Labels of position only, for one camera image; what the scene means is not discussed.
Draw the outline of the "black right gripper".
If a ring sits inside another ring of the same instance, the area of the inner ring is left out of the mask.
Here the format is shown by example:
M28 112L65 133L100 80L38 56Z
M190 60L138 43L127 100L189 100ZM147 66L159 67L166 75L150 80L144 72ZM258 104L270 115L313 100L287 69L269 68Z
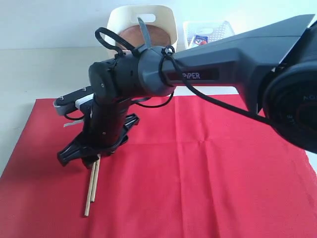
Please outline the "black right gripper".
M112 154L124 144L129 130L138 124L139 118L135 114L127 114L132 100L120 95L112 71L111 65L105 61L95 62L89 67L93 90L90 114L85 119L83 132L57 153L62 166L81 158L83 165L91 168L100 153Z

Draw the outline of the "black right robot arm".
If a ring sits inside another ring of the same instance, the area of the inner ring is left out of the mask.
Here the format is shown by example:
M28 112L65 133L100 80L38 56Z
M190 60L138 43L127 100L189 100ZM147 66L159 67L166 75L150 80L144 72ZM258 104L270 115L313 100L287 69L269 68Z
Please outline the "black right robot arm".
M115 56L89 67L90 85L57 98L54 107L68 117L81 111L82 131L61 151L65 166L81 159L90 167L110 156L139 122L128 114L153 97L171 99L185 86L201 99L270 125L283 139L317 151L317 23L312 14L176 52L172 46L135 47L101 27L96 39Z

